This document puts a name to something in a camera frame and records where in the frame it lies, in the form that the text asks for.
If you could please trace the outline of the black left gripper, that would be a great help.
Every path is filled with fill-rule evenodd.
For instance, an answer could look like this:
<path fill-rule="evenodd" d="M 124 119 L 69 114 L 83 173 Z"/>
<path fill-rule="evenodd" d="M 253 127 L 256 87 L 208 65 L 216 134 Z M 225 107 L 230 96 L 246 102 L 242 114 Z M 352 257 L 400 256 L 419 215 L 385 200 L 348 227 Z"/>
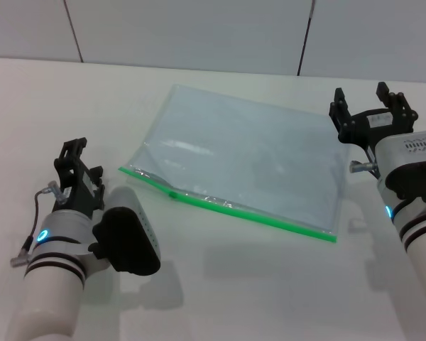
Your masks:
<path fill-rule="evenodd" d="M 91 219 L 95 210 L 104 209 L 104 170 L 101 166 L 88 168 L 82 162 L 81 155 L 86 145 L 86 138 L 66 141 L 55 159 L 61 190 L 70 189 L 65 203 L 55 203 L 55 211 L 74 210 Z"/>

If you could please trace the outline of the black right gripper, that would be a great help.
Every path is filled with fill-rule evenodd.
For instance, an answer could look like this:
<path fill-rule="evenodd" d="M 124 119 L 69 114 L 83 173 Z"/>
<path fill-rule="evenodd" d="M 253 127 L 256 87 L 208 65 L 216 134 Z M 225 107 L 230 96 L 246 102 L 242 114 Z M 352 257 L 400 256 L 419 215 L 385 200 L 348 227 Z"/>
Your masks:
<path fill-rule="evenodd" d="M 375 147 L 382 139 L 413 132 L 418 119 L 402 92 L 391 92 L 385 82 L 379 82 L 376 95 L 387 109 L 371 109 L 351 117 L 342 88 L 334 91 L 329 117 L 340 142 L 350 142 L 364 150 L 370 162 L 376 162 Z"/>

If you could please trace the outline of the transparent green-zip document bag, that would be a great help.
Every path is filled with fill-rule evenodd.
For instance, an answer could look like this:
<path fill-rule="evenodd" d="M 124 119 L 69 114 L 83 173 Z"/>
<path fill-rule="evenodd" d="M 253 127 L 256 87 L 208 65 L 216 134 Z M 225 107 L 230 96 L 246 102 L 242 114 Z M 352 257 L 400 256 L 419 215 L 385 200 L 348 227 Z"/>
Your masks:
<path fill-rule="evenodd" d="M 174 85 L 121 171 L 188 205 L 336 242 L 347 159 L 325 115 Z"/>

